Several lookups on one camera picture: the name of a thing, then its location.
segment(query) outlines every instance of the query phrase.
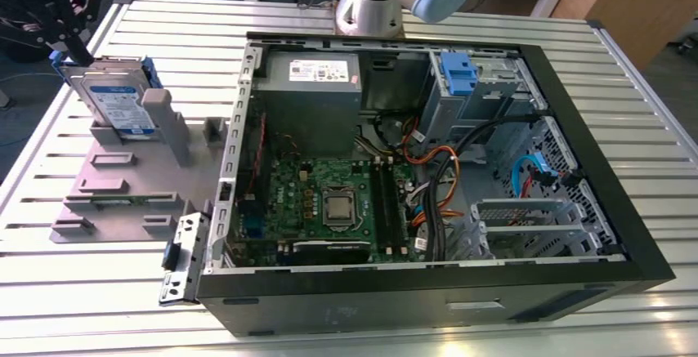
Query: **blue drive bay latch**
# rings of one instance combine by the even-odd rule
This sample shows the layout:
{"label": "blue drive bay latch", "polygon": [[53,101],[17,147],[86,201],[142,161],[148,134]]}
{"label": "blue drive bay latch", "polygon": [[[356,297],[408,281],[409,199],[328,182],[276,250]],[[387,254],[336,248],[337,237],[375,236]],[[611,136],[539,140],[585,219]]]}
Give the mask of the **blue drive bay latch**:
{"label": "blue drive bay latch", "polygon": [[443,52],[440,67],[444,71],[448,93],[452,96],[469,96],[477,85],[477,68],[467,53]]}

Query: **aluminum extrusion table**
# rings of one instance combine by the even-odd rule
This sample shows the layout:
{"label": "aluminum extrusion table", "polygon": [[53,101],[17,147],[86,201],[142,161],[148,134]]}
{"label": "aluminum extrusion table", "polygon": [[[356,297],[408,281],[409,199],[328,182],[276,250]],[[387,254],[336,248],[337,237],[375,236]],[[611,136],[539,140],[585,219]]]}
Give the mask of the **aluminum extrusion table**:
{"label": "aluminum extrusion table", "polygon": [[[154,61],[188,120],[230,115],[248,30],[331,33],[331,12],[289,4],[133,0],[89,47]],[[687,355],[698,353],[698,152],[603,30],[577,20],[457,15],[411,38],[543,47],[676,280],[543,324],[234,339],[201,306],[157,307],[164,243],[53,244],[92,138],[62,87],[0,188],[0,353],[188,355]]]}

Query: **white label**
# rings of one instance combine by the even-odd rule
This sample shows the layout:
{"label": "white label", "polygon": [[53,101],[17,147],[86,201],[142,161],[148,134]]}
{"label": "white label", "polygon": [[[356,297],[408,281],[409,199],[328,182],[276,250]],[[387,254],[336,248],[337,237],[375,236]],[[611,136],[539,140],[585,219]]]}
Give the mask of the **white label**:
{"label": "white label", "polygon": [[349,68],[343,60],[293,60],[289,65],[291,82],[348,82]]}
{"label": "white label", "polygon": [[416,139],[416,141],[417,141],[419,143],[421,143],[421,142],[424,141],[424,139],[427,138],[427,137],[424,136],[424,134],[421,134],[421,133],[420,133],[419,131],[416,131],[416,130],[412,132],[412,137]]}
{"label": "white label", "polygon": [[110,122],[124,134],[148,135],[154,131],[148,113],[137,104],[138,93],[130,86],[89,86],[92,100]]}
{"label": "white label", "polygon": [[421,237],[415,239],[415,249],[419,249],[420,251],[427,250],[427,239],[423,239]]}

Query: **green motherboard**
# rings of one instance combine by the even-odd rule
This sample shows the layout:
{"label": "green motherboard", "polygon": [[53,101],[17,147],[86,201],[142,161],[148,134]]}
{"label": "green motherboard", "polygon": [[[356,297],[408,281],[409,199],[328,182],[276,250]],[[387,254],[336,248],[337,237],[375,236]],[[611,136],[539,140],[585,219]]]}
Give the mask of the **green motherboard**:
{"label": "green motherboard", "polygon": [[[373,183],[377,170],[383,181],[391,179],[389,184]],[[241,228],[248,231],[244,240],[248,266],[278,266],[277,250],[288,249],[284,244],[307,240],[367,242],[372,263],[416,261],[416,253],[408,249],[408,223],[400,204],[408,181],[412,181],[408,164],[343,159],[274,160],[264,218],[240,219]],[[376,192],[379,187],[373,184],[383,185],[383,190]],[[389,226],[381,216],[384,207],[393,207],[388,221],[397,231],[385,230]],[[387,239],[392,239],[389,244],[384,243]]]}

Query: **ram slot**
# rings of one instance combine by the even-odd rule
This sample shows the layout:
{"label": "ram slot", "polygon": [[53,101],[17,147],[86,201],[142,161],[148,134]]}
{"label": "ram slot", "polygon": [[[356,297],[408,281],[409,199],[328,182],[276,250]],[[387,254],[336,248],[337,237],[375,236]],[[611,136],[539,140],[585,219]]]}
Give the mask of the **ram slot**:
{"label": "ram slot", "polygon": [[392,254],[396,255],[404,248],[404,236],[403,221],[400,218],[400,203],[397,201],[395,177],[392,175],[392,164],[384,163],[380,169],[383,177],[384,218],[389,228]]}
{"label": "ram slot", "polygon": [[383,203],[383,182],[381,182],[380,163],[371,164],[371,200],[372,200],[372,221],[375,224],[375,239],[379,244],[379,250],[391,246],[389,229],[384,220],[384,203]]}

